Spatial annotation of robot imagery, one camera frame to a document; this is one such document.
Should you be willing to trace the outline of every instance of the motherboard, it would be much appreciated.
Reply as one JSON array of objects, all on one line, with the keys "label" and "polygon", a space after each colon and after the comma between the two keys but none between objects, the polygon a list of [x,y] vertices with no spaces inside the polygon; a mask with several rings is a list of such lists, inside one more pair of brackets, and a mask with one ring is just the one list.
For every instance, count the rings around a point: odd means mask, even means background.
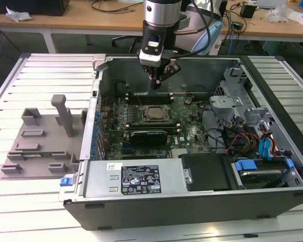
[{"label": "motherboard", "polygon": [[105,95],[101,106],[106,160],[178,158],[210,151],[200,125],[203,103],[194,102],[191,95]]}]

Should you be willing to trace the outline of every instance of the warning label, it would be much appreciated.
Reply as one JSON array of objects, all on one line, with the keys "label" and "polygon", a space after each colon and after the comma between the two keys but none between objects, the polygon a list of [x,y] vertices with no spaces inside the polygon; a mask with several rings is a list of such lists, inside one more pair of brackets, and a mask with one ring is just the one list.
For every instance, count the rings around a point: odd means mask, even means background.
[{"label": "warning label", "polygon": [[158,165],[122,166],[121,181],[123,195],[162,192]]}]

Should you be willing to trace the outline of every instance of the paper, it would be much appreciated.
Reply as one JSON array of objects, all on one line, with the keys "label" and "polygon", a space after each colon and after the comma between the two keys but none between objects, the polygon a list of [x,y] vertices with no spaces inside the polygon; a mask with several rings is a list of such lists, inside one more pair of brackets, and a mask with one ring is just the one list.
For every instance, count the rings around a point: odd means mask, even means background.
[{"label": "paper", "polygon": [[9,17],[10,19],[12,19],[13,21],[15,22],[19,22],[19,21],[23,21],[23,20],[30,20],[32,19],[32,17],[30,17],[30,14],[29,13],[19,13],[19,12],[15,12],[15,11],[12,11],[11,9],[7,9],[7,13],[6,13],[6,16]]},{"label": "paper", "polygon": [[301,18],[302,16],[303,16],[303,13],[299,13],[299,12],[296,12],[296,11],[292,11],[292,12],[290,12],[286,15],[286,17],[288,19],[291,19],[291,20],[294,20],[294,21],[298,21],[298,19]]}]

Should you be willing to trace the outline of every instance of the chair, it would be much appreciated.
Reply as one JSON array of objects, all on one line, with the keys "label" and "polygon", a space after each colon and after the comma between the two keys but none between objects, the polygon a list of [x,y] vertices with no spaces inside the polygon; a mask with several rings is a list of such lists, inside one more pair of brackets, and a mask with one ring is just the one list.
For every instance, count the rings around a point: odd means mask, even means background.
[{"label": "chair", "polygon": [[131,36],[131,35],[123,35],[123,36],[119,36],[119,37],[116,37],[116,38],[113,38],[112,41],[111,41],[111,46],[112,47],[116,47],[116,41],[117,40],[121,40],[121,39],[131,39],[131,38],[134,38],[133,40],[133,43],[129,49],[129,53],[132,53],[133,49],[135,48],[136,46],[136,43],[140,43],[141,40],[142,40],[142,37],[141,36]]}]

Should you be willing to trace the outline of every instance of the green circuit board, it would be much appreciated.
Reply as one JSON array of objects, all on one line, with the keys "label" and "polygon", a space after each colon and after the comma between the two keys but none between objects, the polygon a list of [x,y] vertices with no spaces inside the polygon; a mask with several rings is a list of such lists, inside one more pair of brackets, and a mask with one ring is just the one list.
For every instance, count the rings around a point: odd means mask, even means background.
[{"label": "green circuit board", "polygon": [[[174,153],[177,152],[174,151],[177,149],[184,149],[187,153],[209,152],[209,143],[199,123],[200,103],[186,105],[186,98],[186,95],[174,94],[173,102],[165,105],[129,105],[124,98],[112,100],[109,107],[102,108],[104,130],[109,141],[106,160],[176,158]],[[132,145],[130,133],[144,130],[168,132],[165,145]]]}]

